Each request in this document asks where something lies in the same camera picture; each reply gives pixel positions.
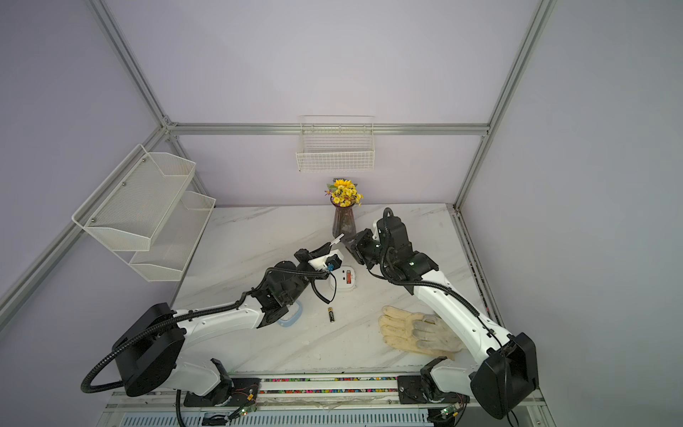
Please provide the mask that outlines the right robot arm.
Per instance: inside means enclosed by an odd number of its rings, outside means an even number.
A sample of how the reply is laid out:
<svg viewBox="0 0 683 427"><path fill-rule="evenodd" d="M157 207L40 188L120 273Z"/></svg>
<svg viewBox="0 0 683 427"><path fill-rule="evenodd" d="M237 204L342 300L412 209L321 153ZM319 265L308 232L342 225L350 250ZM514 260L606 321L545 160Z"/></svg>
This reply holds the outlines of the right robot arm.
<svg viewBox="0 0 683 427"><path fill-rule="evenodd" d="M390 209L372 229L343 240L360 265L378 267L378 279L405 288L432 312L385 306L379 318L384 343L424 354L423 396L468 395L495 419L514 420L514 407L539 386L534 342L510 333L457 293L427 254L413 249L407 228Z"/></svg>

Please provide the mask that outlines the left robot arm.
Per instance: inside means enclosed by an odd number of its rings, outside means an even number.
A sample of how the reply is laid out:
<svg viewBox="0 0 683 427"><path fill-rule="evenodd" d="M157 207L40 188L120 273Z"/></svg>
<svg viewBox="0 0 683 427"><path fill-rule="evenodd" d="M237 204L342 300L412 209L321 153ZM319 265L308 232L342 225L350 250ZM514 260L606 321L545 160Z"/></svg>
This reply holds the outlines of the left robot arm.
<svg viewBox="0 0 683 427"><path fill-rule="evenodd" d="M115 343L124 349L116 364L126 395L168 388L201 399L227 400L233 385L222 361L195 361L188 352L217 337L276 324L307 288L328 279L343 263L341 252L330 245L313 252L301 249L295 258L266 270L260 284L234 304L180 311L168 304L150 307Z"/></svg>

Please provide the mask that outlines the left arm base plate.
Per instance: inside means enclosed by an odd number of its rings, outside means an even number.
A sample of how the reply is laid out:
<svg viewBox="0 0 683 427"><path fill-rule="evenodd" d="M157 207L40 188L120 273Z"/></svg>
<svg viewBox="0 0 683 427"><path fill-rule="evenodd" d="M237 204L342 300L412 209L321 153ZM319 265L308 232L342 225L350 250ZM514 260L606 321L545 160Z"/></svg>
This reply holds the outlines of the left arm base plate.
<svg viewBox="0 0 683 427"><path fill-rule="evenodd" d="M229 381L220 380L219 384L206 396L188 392L184 407L241 407L250 400L256 400L261 387L257 377L231 377Z"/></svg>

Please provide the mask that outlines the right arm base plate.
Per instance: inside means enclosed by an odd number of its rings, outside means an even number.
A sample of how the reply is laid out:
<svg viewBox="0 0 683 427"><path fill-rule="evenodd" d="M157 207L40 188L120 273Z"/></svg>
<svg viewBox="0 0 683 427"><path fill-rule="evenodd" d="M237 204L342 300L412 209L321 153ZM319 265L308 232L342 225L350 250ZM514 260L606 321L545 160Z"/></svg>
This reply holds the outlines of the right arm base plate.
<svg viewBox="0 0 683 427"><path fill-rule="evenodd" d="M397 377L398 400L410 404L469 404L470 397L451 391L441 391L436 384L422 375Z"/></svg>

